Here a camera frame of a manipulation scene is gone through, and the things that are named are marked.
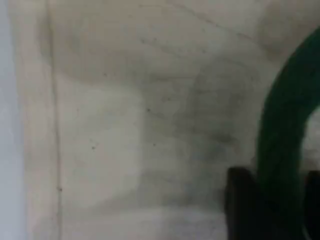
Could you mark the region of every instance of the green tube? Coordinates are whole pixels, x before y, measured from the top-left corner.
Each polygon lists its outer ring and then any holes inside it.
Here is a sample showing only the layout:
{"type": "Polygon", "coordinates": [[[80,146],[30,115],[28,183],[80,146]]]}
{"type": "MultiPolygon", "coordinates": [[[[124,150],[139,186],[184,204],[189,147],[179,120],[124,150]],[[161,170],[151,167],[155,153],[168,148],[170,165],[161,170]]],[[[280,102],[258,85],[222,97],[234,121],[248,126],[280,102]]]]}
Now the green tube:
{"type": "Polygon", "coordinates": [[[292,231],[303,229],[302,142],[320,104],[320,28],[289,58],[265,101],[257,140],[257,184],[292,231]]]}

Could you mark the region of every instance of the green hose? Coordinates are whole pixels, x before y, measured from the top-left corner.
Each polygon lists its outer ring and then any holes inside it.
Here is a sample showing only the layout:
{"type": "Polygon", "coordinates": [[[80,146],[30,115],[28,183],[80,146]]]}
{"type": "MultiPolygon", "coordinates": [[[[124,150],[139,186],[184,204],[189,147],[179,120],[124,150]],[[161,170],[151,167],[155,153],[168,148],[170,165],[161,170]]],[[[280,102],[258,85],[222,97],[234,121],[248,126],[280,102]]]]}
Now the green hose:
{"type": "Polygon", "coordinates": [[[265,101],[257,141],[257,184],[290,231],[303,231],[302,142],[320,104],[320,28],[289,58],[265,101]]]}

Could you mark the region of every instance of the black object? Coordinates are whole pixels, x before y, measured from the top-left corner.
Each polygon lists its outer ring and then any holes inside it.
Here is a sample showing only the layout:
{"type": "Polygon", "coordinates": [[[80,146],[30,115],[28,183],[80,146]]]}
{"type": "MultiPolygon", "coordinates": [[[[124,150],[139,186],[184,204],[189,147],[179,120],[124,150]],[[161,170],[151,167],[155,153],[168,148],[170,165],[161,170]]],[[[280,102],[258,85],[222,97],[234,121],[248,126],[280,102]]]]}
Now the black object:
{"type": "MultiPolygon", "coordinates": [[[[266,202],[252,173],[232,167],[227,173],[225,215],[228,240],[306,240],[305,233],[286,226],[277,206],[266,202]]],[[[305,181],[305,232],[320,240],[320,172],[311,171],[305,181]]]]}

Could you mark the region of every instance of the white wall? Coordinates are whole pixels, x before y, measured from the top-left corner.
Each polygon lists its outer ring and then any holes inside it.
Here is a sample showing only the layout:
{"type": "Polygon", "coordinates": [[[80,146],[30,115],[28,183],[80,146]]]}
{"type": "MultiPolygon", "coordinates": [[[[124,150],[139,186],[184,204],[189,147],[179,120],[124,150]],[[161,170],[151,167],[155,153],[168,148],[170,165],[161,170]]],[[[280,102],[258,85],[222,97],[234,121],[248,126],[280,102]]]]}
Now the white wall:
{"type": "Polygon", "coordinates": [[[8,2],[29,239],[226,239],[226,169],[319,1],[8,2]]]}
{"type": "Polygon", "coordinates": [[[22,136],[6,3],[0,0],[0,239],[24,240],[22,136]]]}

